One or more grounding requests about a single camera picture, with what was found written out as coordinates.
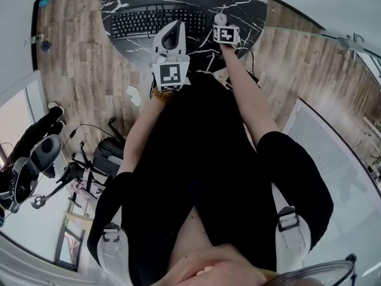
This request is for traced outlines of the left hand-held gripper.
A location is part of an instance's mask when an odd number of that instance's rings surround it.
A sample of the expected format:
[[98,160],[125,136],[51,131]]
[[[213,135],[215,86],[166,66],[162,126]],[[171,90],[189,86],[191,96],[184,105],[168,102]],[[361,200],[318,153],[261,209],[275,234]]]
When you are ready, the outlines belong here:
[[151,58],[157,89],[160,92],[180,90],[186,82],[190,64],[184,22],[172,21],[156,34]]

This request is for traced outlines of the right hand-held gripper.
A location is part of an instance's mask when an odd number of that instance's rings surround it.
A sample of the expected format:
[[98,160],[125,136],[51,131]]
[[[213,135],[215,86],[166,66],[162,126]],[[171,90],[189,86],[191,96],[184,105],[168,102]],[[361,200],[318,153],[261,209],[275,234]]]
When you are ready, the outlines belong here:
[[213,40],[225,45],[238,46],[241,41],[238,26],[220,26],[213,27]]

